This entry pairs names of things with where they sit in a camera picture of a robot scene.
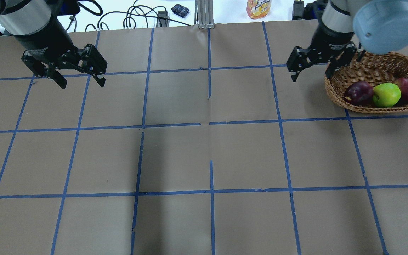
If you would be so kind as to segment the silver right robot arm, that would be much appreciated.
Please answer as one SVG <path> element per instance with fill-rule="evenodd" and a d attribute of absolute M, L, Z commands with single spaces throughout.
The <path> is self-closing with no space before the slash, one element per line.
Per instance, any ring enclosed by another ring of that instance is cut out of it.
<path fill-rule="evenodd" d="M 385 55 L 408 46 L 408 0 L 329 0 L 316 18 L 309 47 L 296 46 L 286 62 L 293 82 L 316 64 L 327 63 L 330 78 L 367 52 Z"/>

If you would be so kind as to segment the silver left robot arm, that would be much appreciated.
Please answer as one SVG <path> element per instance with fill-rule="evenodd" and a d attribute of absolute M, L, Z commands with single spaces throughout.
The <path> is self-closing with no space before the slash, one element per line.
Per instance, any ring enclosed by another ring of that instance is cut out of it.
<path fill-rule="evenodd" d="M 61 0 L 0 0 L 0 24 L 23 47 L 22 62 L 35 77 L 55 81 L 62 89 L 67 80 L 60 70 L 74 69 L 92 76 L 104 87 L 107 61 L 92 44 L 76 47 L 58 20 Z"/>

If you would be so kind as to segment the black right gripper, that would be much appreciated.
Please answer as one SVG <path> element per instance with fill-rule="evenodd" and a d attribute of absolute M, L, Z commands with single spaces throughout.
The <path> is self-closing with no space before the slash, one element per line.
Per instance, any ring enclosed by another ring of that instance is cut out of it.
<path fill-rule="evenodd" d="M 293 48 L 286 66 L 296 82 L 300 72 L 313 65 L 328 63 L 325 77 L 330 79 L 340 68 L 348 66 L 358 48 L 353 43 L 354 32 L 339 32 L 319 22 L 308 48 Z"/>

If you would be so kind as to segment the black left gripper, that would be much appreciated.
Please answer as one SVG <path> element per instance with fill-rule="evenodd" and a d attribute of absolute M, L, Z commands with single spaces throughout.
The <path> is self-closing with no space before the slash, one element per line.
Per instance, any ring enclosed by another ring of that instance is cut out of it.
<path fill-rule="evenodd" d="M 56 18 L 39 31 L 16 39 L 25 48 L 21 60 L 35 77 L 52 79 L 65 89 L 67 80 L 59 70 L 74 69 L 92 76 L 100 87 L 105 86 L 108 62 L 93 44 L 76 47 Z"/>

